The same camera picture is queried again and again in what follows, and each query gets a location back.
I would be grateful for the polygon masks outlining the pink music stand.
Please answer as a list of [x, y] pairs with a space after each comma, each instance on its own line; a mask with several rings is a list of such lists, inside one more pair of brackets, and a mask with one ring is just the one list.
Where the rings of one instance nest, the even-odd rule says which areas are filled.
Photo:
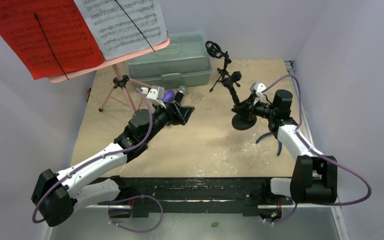
[[[81, 69], [81, 70], [78, 70], [78, 71], [72, 71], [72, 72], [67, 73], [66, 75], [60, 74], [60, 75], [51, 76], [51, 77], [48, 77], [48, 80], [50, 82], [52, 82], [52, 83], [60, 83], [60, 82], [63, 82], [63, 81], [66, 81], [66, 80], [70, 80], [70, 79], [74, 79], [76, 77], [79, 77], [79, 76], [82, 76], [82, 75], [85, 75], [85, 74], [88, 74], [88, 73], [91, 73], [91, 72], [94, 72], [94, 71], [97, 71], [97, 70], [100, 70], [100, 69], [103, 69], [103, 68], [106, 68], [106, 67], [112, 67], [116, 77], [120, 80], [123, 75], [122, 75], [122, 71], [120, 70], [120, 68], [118, 66], [119, 63], [131, 60], [131, 59], [134, 59], [134, 58], [137, 58], [137, 57], [140, 57], [140, 56], [143, 56], [145, 54], [148, 54], [148, 53], [151, 53], [151, 52], [154, 52], [154, 51], [158, 51], [158, 50], [164, 49], [169, 44], [170, 44], [170, 38], [168, 38], [166, 41], [158, 44], [157, 46], [155, 46], [153, 48], [147, 48], [147, 49], [144, 49], [144, 50], [141, 50], [141, 51], [133, 52], [133, 53], [130, 53], [130, 54], [127, 54], [127, 55], [124, 55], [124, 56], [121, 56], [121, 57], [118, 57], [118, 58], [115, 58], [115, 59], [104, 61], [102, 64], [100, 64], [98, 66], [91, 67], [91, 68], [85, 68], [85, 69]], [[108, 99], [113, 99], [113, 100], [118, 101], [119, 103], [122, 103], [125, 106], [128, 106], [129, 110], [134, 115], [137, 109], [136, 109], [135, 104], [134, 104], [134, 102], [133, 102], [133, 100], [131, 98], [129, 90], [127, 89], [127, 85], [125, 85], [125, 87], [122, 88], [122, 92], [123, 92], [123, 95], [124, 95], [127, 103], [122, 102], [122, 101], [112, 97], [111, 95], [112, 95], [114, 90], [115, 90], [114, 84], [112, 84], [108, 94], [104, 98], [103, 103], [99, 107], [99, 110], [102, 112], [104, 107], [105, 107], [105, 105], [106, 105], [106, 103], [108, 102]]]

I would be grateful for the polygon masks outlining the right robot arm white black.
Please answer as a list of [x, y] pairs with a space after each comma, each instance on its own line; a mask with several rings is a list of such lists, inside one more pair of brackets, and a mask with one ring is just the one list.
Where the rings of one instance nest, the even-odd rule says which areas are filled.
[[262, 200], [272, 204], [285, 196], [299, 204], [333, 204], [338, 185], [336, 159], [317, 152], [302, 136], [298, 123], [290, 116], [293, 94], [277, 90], [271, 103], [262, 103], [256, 90], [243, 101], [239, 100], [234, 88], [229, 92], [234, 102], [233, 128], [247, 130], [256, 124], [258, 117], [267, 119], [270, 132], [295, 159], [292, 176], [272, 178], [260, 191]]

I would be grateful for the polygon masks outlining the black desktop mic stand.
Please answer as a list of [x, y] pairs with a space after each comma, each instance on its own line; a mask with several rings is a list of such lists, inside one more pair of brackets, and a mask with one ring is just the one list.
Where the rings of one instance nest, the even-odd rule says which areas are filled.
[[244, 131], [252, 128], [257, 122], [257, 118], [253, 113], [256, 94], [254, 90], [250, 90], [251, 93], [247, 99], [239, 100], [234, 84], [237, 84], [241, 78], [241, 72], [234, 71], [231, 76], [223, 79], [221, 83], [228, 89], [234, 103], [231, 109], [231, 111], [235, 113], [231, 120], [232, 127], [236, 130]]

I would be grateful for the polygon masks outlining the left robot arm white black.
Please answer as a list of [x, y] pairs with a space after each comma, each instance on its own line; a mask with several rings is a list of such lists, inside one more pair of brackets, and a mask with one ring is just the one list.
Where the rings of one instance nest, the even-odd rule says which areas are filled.
[[46, 169], [36, 181], [31, 201], [35, 205], [31, 220], [55, 227], [67, 220], [86, 200], [81, 192], [108, 171], [125, 165], [148, 148], [148, 143], [167, 125], [186, 125], [195, 107], [177, 101], [165, 106], [139, 109], [123, 132], [107, 147], [75, 166], [53, 172]]

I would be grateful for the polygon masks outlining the black silver microphone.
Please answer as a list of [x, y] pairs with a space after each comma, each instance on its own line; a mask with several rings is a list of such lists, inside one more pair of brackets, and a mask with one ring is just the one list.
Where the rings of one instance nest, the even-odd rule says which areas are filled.
[[180, 104], [182, 102], [182, 99], [184, 98], [186, 92], [187, 92], [186, 86], [180, 85], [177, 88], [177, 92], [175, 93], [173, 100]]

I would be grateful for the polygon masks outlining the purple toy microphone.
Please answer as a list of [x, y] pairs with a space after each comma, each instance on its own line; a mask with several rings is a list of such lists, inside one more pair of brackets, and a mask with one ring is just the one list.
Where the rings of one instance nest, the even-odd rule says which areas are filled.
[[174, 100], [175, 98], [175, 95], [176, 93], [172, 90], [172, 89], [169, 89], [167, 90], [164, 95], [163, 95], [163, 98], [162, 98], [162, 101], [166, 104], [166, 103], [170, 103]]

